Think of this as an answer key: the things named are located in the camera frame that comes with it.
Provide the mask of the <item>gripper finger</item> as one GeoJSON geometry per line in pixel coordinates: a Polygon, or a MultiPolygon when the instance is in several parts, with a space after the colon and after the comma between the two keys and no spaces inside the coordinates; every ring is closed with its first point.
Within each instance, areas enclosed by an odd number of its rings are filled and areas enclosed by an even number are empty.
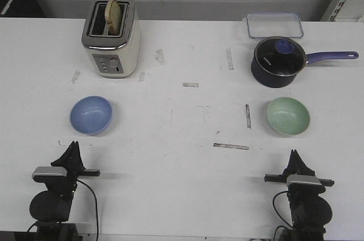
{"type": "Polygon", "coordinates": [[[59,164],[70,164],[71,163],[71,161],[73,160],[73,153],[75,150],[75,146],[76,146],[76,143],[75,143],[75,141],[73,141],[68,146],[66,151],[58,159],[59,164]]]}
{"type": "Polygon", "coordinates": [[[84,165],[82,162],[81,154],[80,154],[80,147],[78,141],[75,141],[75,163],[77,165],[77,169],[84,169],[84,165]]]}
{"type": "Polygon", "coordinates": [[[295,149],[291,150],[291,154],[289,156],[289,161],[287,165],[288,170],[295,170],[296,169],[296,161],[295,161],[295,149]]]}
{"type": "Polygon", "coordinates": [[[295,165],[296,165],[296,171],[297,172],[311,172],[312,170],[306,166],[306,164],[303,162],[302,158],[300,157],[298,151],[295,149],[295,165]]]}

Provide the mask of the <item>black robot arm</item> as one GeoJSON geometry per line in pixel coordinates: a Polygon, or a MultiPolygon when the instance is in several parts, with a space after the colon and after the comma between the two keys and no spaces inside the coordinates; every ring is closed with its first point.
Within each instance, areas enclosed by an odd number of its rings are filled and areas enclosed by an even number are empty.
{"type": "Polygon", "coordinates": [[[38,193],[30,203],[29,212],[37,227],[33,240],[83,240],[77,226],[68,223],[72,202],[78,183],[89,187],[78,178],[98,176],[99,169],[84,167],[77,141],[72,141],[50,166],[37,167],[32,179],[43,183],[47,189],[38,193]]]}
{"type": "Polygon", "coordinates": [[[265,182],[286,184],[287,190],[277,193],[272,206],[284,225],[277,226],[273,240],[323,240],[328,224],[333,216],[330,204],[320,197],[334,180],[318,178],[308,168],[298,151],[293,149],[287,167],[282,174],[266,174],[265,182]],[[289,201],[292,222],[284,219],[276,208],[276,198],[286,194],[289,201]]]}

